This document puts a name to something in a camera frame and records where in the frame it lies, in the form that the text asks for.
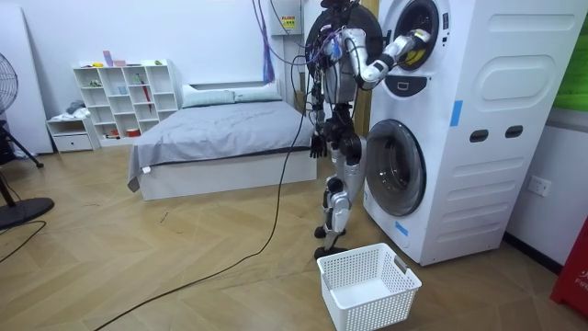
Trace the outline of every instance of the bed frame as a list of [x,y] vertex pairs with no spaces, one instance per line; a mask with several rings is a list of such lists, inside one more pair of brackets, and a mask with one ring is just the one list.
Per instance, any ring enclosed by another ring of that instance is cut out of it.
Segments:
[[[263,82],[200,83],[182,86],[183,90],[276,91],[277,83]],[[138,177],[144,200],[184,197],[203,193],[276,185],[286,153],[233,157],[172,165],[155,165],[151,172]],[[317,161],[309,151],[292,152],[288,158],[283,183],[317,178]]]

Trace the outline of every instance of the white laundry basket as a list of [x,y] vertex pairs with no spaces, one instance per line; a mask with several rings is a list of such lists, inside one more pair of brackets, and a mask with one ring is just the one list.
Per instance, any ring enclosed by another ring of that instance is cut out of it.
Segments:
[[337,331],[375,330],[405,320],[422,285],[386,244],[321,257],[317,263],[322,298]]

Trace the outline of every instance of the basket handle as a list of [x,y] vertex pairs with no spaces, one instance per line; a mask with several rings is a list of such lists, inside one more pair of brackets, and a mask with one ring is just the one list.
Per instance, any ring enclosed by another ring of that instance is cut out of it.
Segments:
[[402,261],[399,256],[394,257],[394,262],[396,262],[396,265],[398,265],[398,267],[400,267],[404,273],[406,273],[406,270],[409,269],[406,263],[404,263],[404,261]]

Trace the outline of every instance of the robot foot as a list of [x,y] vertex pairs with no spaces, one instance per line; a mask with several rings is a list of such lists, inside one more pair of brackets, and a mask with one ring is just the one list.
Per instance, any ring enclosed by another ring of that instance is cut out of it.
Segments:
[[[347,229],[343,229],[343,231],[339,235],[345,235],[346,233],[347,233]],[[314,237],[315,238],[323,239],[326,235],[327,235],[327,233],[324,231],[324,228],[322,226],[319,226],[316,229],[314,229]]]
[[319,247],[314,251],[314,259],[319,259],[321,257],[328,257],[333,254],[343,253],[346,251],[347,248],[339,248],[339,247],[331,247],[328,251],[324,250],[324,247]]

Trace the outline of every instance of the gray bedsheet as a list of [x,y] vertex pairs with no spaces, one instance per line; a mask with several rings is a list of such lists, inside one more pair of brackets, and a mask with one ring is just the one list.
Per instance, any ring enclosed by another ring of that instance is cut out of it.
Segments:
[[[146,166],[214,160],[288,148],[300,113],[283,101],[185,108],[135,140],[129,160],[129,188]],[[311,145],[313,127],[302,123],[295,147]]]

